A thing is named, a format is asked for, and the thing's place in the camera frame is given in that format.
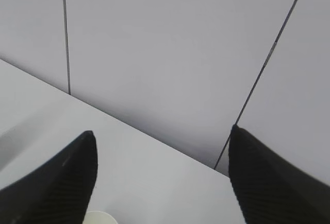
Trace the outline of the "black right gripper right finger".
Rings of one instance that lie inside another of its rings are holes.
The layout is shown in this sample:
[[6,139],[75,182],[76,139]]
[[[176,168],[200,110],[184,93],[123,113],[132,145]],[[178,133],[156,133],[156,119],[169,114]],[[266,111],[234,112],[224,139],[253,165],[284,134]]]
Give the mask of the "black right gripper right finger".
[[230,133],[228,159],[246,223],[329,223],[329,186],[237,125]]

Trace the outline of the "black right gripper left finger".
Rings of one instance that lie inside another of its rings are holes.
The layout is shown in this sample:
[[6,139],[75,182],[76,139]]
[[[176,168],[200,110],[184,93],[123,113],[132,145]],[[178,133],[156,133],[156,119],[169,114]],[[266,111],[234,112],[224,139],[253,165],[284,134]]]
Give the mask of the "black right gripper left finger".
[[96,138],[84,131],[1,190],[1,223],[82,223],[96,183]]

